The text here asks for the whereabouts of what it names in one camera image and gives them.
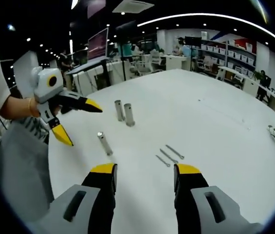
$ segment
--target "gray pants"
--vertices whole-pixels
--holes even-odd
[[[48,168],[48,145],[13,122],[0,142],[0,187],[22,221],[35,221],[54,199]]]

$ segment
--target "metal rod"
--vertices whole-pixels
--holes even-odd
[[[130,103],[124,104],[124,111],[126,112],[126,123],[127,126],[132,127],[135,125],[135,121],[133,119],[133,112]]]
[[[99,133],[97,133],[97,137],[100,140],[100,143],[102,143],[106,154],[109,156],[112,155],[112,150],[106,140],[105,134],[103,132],[99,132]]]
[[[167,156],[168,159],[170,159],[172,162],[174,162],[175,164],[178,163],[177,160],[172,159],[170,155],[168,155],[165,151],[163,151],[162,149],[160,149],[161,153],[164,154],[165,156]]]
[[[181,159],[184,159],[185,157],[183,155],[181,155],[180,153],[178,153],[176,150],[174,150],[171,146],[169,145],[165,145],[167,148],[169,148],[173,153],[175,153],[178,157],[180,157]]]
[[[114,101],[114,104],[115,104],[115,106],[116,106],[118,121],[123,121],[123,120],[125,120],[126,118],[124,117],[124,114],[123,114],[123,109],[122,109],[121,100],[116,100],[116,101]]]
[[[161,162],[163,162],[167,167],[170,167],[170,166],[171,166],[171,164],[165,162],[160,156],[156,155],[156,157],[157,157]]]

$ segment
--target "ceiling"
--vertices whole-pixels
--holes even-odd
[[[275,1],[261,0],[268,13],[268,23],[256,10],[251,2],[255,0],[144,0],[155,4],[154,7],[139,14],[112,13],[113,9],[122,0],[106,0],[106,7],[97,14],[87,19],[87,5],[90,0],[79,0],[76,7],[71,10],[73,0],[10,0],[2,1],[0,7],[0,57],[1,59],[18,59],[26,51],[34,50],[38,53],[41,63],[47,63],[54,58],[50,54],[59,54],[64,48],[69,50],[69,39],[73,39],[75,48],[84,48],[89,37],[106,28],[110,24],[110,40],[116,40],[115,27],[123,23],[136,20],[142,23],[176,14],[185,13],[216,13],[241,18],[258,24],[275,34]],[[15,31],[9,31],[7,24],[15,27]],[[136,28],[132,36],[155,34],[159,29],[177,28],[207,28],[225,32],[234,32],[250,39],[269,43],[271,50],[275,51],[275,38],[261,30],[232,19],[224,19],[210,16],[191,16],[173,19],[165,19]]]

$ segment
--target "metal tube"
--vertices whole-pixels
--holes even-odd
[[[127,126],[132,127],[135,125],[135,121],[133,119],[133,112],[130,103],[124,104],[124,111],[126,113],[126,123]]]
[[[124,114],[123,114],[121,100],[116,100],[116,101],[114,102],[114,104],[115,104],[115,106],[116,106],[118,121],[123,121],[123,120],[125,120],[126,118],[124,117]]]
[[[106,140],[105,134],[103,132],[99,132],[99,133],[97,133],[97,137],[100,140],[100,143],[102,143],[106,154],[109,156],[112,155],[112,150]]]

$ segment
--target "white shelving unit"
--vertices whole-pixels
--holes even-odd
[[[240,68],[244,68],[246,69],[247,74],[248,75],[248,71],[253,72],[255,71],[256,68],[256,54],[246,50],[243,47],[239,47],[239,46],[235,46],[235,45],[231,45],[228,43],[228,41],[226,42],[218,42],[218,41],[213,41],[213,40],[202,40],[202,44],[206,45],[206,46],[213,46],[213,47],[218,47],[219,48],[224,48],[225,46],[225,54],[221,54],[221,53],[217,53],[208,49],[199,49],[200,51],[203,51],[203,53],[210,53],[213,54],[214,56],[218,57],[219,59],[223,60],[223,56],[224,56],[224,66],[228,66],[228,63],[233,63],[233,67],[235,68],[240,67]],[[233,56],[229,55],[229,51],[234,52]],[[240,56],[246,56],[247,57],[247,61],[243,61],[242,59],[236,58],[235,57],[235,53],[240,54]],[[248,60],[253,59],[253,65],[251,63],[248,62]]]

